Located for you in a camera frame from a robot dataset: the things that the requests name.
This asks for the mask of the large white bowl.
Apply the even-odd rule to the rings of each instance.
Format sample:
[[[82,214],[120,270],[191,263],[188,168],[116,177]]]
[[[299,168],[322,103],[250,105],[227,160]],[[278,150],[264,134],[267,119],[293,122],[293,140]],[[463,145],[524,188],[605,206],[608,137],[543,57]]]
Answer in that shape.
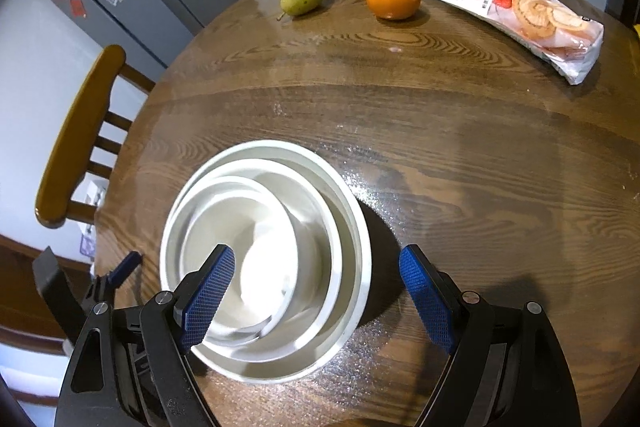
[[[195,355],[253,384],[303,377],[356,329],[371,286],[371,241],[337,171],[300,145],[257,140],[198,169],[171,206],[160,286],[172,291],[218,245],[235,271]]]

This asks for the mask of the swiss roll snack bag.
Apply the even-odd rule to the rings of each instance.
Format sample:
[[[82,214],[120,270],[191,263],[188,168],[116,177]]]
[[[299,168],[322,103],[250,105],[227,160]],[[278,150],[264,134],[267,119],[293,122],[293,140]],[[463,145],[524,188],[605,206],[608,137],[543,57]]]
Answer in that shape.
[[[604,26],[559,0],[439,0],[498,28],[542,58],[572,86],[596,64]]]

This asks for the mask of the white ramekin cup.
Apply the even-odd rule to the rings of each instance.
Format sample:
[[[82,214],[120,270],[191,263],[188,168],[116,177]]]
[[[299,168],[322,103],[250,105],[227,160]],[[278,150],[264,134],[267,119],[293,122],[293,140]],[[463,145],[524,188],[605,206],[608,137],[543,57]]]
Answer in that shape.
[[[230,247],[234,273],[209,322],[225,343],[265,336],[288,313],[298,250],[288,212],[269,190],[242,176],[201,179],[175,213],[181,272],[198,269],[215,246]]]

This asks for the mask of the side wooden chair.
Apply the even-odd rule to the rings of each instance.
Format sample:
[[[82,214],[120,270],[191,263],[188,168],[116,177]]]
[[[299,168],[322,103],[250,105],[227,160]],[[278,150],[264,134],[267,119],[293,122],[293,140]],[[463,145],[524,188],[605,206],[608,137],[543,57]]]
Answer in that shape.
[[[104,124],[129,131],[132,121],[111,111],[114,83],[122,78],[144,94],[150,94],[155,82],[127,64],[125,50],[117,44],[106,46],[94,61],[63,122],[44,169],[35,201],[35,215],[48,229],[58,229],[68,220],[92,225],[96,205],[79,202],[73,195],[88,173],[111,178],[112,168],[91,159],[98,148],[118,155],[122,144],[104,138]]]

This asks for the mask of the medium white bowl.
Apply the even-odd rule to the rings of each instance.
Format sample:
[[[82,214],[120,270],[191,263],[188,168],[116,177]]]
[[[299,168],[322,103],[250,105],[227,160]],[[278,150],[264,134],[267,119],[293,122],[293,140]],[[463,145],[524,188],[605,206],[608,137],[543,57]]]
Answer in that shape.
[[[282,359],[310,343],[328,323],[334,309],[343,269],[337,225],[328,204],[311,183],[280,162],[234,160],[209,171],[201,179],[209,181],[216,176],[242,176],[255,180],[280,200],[295,232],[298,279],[288,313],[267,335],[250,336],[242,343],[225,343],[208,330],[205,346],[235,361],[264,363]],[[186,275],[191,271],[181,272],[182,254],[175,230],[175,213],[180,202],[167,221],[160,251],[168,265],[175,265],[180,275]]]

